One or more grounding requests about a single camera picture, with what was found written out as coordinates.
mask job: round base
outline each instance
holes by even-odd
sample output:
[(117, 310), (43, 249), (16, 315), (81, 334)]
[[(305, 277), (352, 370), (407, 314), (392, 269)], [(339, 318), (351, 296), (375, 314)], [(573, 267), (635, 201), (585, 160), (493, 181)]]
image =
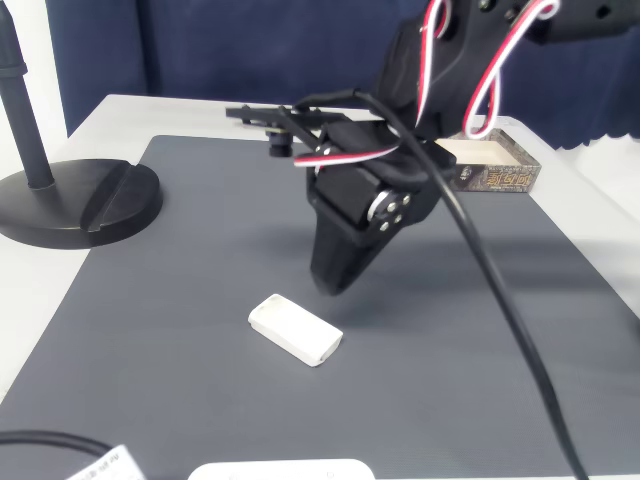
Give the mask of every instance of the round base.
[(51, 164), (55, 183), (33, 190), (24, 172), (0, 180), (0, 233), (45, 248), (118, 242), (146, 228), (162, 208), (158, 176), (123, 160)]

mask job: black cord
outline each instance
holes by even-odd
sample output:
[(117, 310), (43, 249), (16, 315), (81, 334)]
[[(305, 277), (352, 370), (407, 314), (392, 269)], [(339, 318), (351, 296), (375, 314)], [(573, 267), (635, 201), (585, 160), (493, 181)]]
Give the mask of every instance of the black cord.
[(502, 313), (511, 328), (511, 332), (516, 339), (516, 343), (518, 344), (518, 347), (520, 347), (520, 351), (531, 370), (536, 385), (538, 386), (538, 390), (540, 391), (540, 395), (542, 396), (545, 409), (547, 410), (547, 414), (551, 420), (551, 425), (553, 426), (553, 430), (558, 438), (560, 448), (562, 449), (574, 476), (577, 480), (589, 480), (582, 462), (578, 457), (573, 441), (571, 440), (571, 435), (569, 434), (569, 429), (567, 428), (567, 424), (562, 415), (558, 397), (555, 389), (553, 388), (553, 384), (551, 383), (551, 378), (549, 378), (549, 373), (542, 362), (540, 353), (538, 353), (538, 349), (533, 343), (533, 339), (531, 338), (526, 325), (522, 321), (520, 312), (516, 308), (513, 298), (509, 294), (498, 267), (489, 255), (484, 242), (478, 234), (478, 230), (469, 218), (469, 214), (460, 203), (456, 194), (451, 190), (451, 187), (449, 187), (449, 184), (440, 173), (438, 166), (424, 152), (422, 145), (420, 145), (413, 133), (405, 127), (396, 114), (368, 93), (356, 91), (353, 95), (364, 101), (398, 131), (402, 140), (413, 151), (421, 165), (438, 186), (445, 204), (449, 208), (458, 228), (462, 232), (462, 235), (469, 244), (469, 248), (480, 265), (480, 269), (487, 279), (487, 282), (491, 287), (491, 291), (496, 297), (496, 300), (500, 305), (500, 309), (502, 310)]
[(0, 432), (0, 445), (45, 445), (48, 447), (66, 448), (88, 453), (94, 457), (102, 457), (113, 447), (86, 437), (62, 432), (42, 430), (13, 430)]

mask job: dark blue backdrop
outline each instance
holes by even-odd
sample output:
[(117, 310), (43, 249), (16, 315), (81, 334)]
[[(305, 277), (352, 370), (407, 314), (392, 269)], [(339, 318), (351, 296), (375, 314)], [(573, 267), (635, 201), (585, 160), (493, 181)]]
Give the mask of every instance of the dark blue backdrop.
[[(110, 93), (291, 103), (369, 87), (424, 0), (47, 0), (69, 133)], [(504, 68), (501, 113), (551, 146), (640, 137), (640, 30), (539, 47)]]

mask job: white table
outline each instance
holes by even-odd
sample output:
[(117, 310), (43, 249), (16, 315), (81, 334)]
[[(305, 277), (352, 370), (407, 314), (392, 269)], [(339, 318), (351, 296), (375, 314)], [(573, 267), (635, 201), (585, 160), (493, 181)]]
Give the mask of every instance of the white table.
[[(111, 95), (53, 161), (115, 158), (137, 163), (157, 135), (266, 140), (259, 129), (227, 119), (224, 102)], [(363, 111), (345, 111), (369, 118)], [(640, 316), (640, 224), (563, 162), (520, 122), (498, 126), (542, 170), (532, 198)], [(60, 305), (88, 250), (57, 251), (0, 236), (0, 400)]]

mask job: gray mat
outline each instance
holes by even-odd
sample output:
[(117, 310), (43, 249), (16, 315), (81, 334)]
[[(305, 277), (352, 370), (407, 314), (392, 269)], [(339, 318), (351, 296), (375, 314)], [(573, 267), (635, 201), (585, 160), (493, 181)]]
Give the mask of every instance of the gray mat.
[[(357, 458), (378, 478), (569, 474), (443, 205), (346, 294), (324, 298), (308, 272), (303, 172), (266, 151), (154, 139), (143, 163), (161, 178), (163, 211), (90, 253), (0, 406), (0, 428), (125, 443), (150, 480), (302, 458)], [(640, 473), (638, 319), (527, 195), (463, 200), (517, 292), (587, 469)], [(249, 327), (274, 292), (344, 331), (321, 367)], [(64, 478), (87, 461), (1, 448), (0, 478)]]

